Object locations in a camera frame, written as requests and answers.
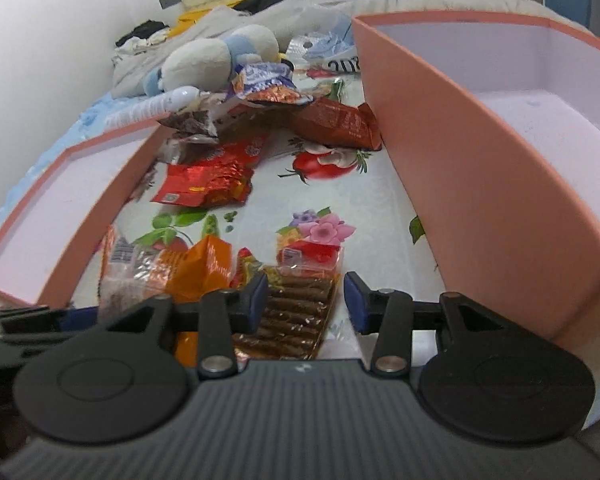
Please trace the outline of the chocolate wafer stick packet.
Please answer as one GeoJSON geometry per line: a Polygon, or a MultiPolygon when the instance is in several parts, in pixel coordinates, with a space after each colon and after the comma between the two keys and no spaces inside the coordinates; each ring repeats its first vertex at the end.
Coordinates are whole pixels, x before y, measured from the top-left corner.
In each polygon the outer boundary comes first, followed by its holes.
{"type": "Polygon", "coordinates": [[[273,266],[244,247],[230,286],[242,288],[259,272],[268,278],[268,299],[257,330],[234,337],[238,361],[315,359],[336,304],[338,266],[273,266]]]}

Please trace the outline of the orange clear snack packet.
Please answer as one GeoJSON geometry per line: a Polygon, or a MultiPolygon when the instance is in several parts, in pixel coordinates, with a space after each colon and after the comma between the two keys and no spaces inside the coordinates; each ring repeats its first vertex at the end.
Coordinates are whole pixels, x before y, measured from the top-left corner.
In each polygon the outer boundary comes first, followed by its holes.
{"type": "Polygon", "coordinates": [[[207,292],[230,286],[232,246],[207,235],[191,248],[156,249],[130,243],[108,228],[98,284],[98,319],[109,321],[134,304],[159,294],[190,304],[207,292]]]}

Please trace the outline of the dark red snack pouch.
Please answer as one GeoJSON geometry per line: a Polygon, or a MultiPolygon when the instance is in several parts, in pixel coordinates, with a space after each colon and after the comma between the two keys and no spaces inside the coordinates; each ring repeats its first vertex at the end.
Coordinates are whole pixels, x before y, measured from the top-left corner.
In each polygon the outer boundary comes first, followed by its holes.
{"type": "Polygon", "coordinates": [[[332,148],[381,149],[378,121],[366,103],[353,107],[319,98],[291,114],[290,128],[304,140],[332,148]]]}

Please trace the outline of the brown grey snack packet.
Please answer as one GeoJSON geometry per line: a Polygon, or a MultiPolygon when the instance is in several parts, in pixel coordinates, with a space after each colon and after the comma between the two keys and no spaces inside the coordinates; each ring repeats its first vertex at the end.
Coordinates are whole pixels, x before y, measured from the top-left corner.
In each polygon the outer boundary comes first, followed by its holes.
{"type": "Polygon", "coordinates": [[[204,93],[181,110],[159,119],[158,123],[171,133],[158,151],[158,161],[181,164],[189,158],[191,151],[217,148],[226,142],[230,134],[222,112],[225,100],[225,93],[204,93]]]}

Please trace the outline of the blue white snack bag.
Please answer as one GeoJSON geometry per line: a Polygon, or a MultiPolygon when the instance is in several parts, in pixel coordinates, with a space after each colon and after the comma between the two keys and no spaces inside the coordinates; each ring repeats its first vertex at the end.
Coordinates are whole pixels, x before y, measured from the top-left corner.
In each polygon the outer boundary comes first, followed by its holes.
{"type": "Polygon", "coordinates": [[[286,63],[254,63],[244,66],[232,81],[232,95],[257,104],[302,106],[314,97],[300,91],[292,80],[294,70],[286,63]]]}

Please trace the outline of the pink box lid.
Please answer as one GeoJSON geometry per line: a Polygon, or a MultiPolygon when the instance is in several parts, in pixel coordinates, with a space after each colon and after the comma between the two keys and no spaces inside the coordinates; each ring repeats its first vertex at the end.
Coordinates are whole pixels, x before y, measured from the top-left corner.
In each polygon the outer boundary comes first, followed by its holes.
{"type": "Polygon", "coordinates": [[[155,120],[67,148],[0,227],[0,297],[59,309],[173,130],[155,120]]]}

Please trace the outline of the red foil snack packet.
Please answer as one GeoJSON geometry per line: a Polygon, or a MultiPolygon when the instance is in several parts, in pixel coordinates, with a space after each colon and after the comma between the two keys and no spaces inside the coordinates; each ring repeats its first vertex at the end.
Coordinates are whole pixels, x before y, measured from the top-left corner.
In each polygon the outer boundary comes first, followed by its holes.
{"type": "Polygon", "coordinates": [[[152,201],[189,208],[245,203],[267,140],[267,134],[258,134],[222,144],[188,164],[169,165],[152,201]]]}

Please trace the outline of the white lotion bottle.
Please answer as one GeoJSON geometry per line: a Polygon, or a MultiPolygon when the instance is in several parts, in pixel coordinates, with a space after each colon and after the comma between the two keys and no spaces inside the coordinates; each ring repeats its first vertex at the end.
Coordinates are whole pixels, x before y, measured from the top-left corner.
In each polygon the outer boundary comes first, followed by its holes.
{"type": "Polygon", "coordinates": [[[156,119],[178,112],[189,106],[200,96],[200,91],[191,86],[177,88],[175,90],[161,93],[160,96],[152,96],[142,102],[137,102],[107,116],[105,130],[116,130],[129,125],[135,125],[149,119],[156,119]]]}

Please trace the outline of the deep pink cardboard box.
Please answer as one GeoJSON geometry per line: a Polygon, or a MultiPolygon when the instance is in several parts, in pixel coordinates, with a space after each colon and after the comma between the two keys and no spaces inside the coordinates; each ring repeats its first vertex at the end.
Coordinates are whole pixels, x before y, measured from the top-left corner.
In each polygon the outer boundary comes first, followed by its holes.
{"type": "Polygon", "coordinates": [[[444,284],[588,364],[600,420],[600,38],[518,14],[356,18],[365,99],[444,284]]]}

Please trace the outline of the white blue plush toy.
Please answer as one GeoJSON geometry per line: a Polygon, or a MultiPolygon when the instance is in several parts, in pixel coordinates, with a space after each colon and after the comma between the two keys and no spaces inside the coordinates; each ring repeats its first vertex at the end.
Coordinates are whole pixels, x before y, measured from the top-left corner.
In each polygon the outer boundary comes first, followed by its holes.
{"type": "Polygon", "coordinates": [[[145,76],[143,90],[146,96],[181,87],[215,92],[225,88],[244,66],[279,59],[274,32],[263,25],[247,25],[225,38],[199,38],[176,48],[145,76]]]}

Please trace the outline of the light blue numbered plastic bag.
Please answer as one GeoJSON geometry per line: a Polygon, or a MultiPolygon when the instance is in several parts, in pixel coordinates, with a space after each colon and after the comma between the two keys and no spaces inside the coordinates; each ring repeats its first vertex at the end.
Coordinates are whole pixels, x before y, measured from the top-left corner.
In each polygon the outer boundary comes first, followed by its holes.
{"type": "Polygon", "coordinates": [[[355,74],[360,71],[358,49],[351,37],[341,38],[321,32],[295,36],[289,41],[286,57],[296,67],[327,70],[337,74],[355,74]]]}

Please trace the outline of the grey blanket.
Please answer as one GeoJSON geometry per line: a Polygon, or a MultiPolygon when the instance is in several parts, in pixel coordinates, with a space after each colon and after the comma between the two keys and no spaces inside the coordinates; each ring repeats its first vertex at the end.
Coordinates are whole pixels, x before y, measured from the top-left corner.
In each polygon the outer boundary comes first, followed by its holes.
{"type": "Polygon", "coordinates": [[[329,29],[340,15],[353,18],[358,15],[441,10],[550,18],[580,32],[587,31],[584,26],[533,0],[283,0],[255,14],[217,6],[185,32],[145,53],[119,62],[112,75],[111,95],[115,99],[141,96],[145,76],[161,65],[174,50],[198,38],[224,38],[242,26],[258,24],[271,29],[279,47],[285,49],[292,37],[329,29]]]}

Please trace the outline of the yellow cloth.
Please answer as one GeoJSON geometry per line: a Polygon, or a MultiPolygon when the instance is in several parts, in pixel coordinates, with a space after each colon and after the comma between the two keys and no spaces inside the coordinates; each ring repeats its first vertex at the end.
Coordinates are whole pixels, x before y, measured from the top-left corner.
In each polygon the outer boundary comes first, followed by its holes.
{"type": "Polygon", "coordinates": [[[190,29],[191,27],[196,25],[211,11],[211,8],[205,8],[184,12],[178,17],[175,25],[170,29],[170,32],[168,33],[168,38],[173,38],[178,35],[181,35],[183,32],[186,32],[187,29],[190,29]]]}

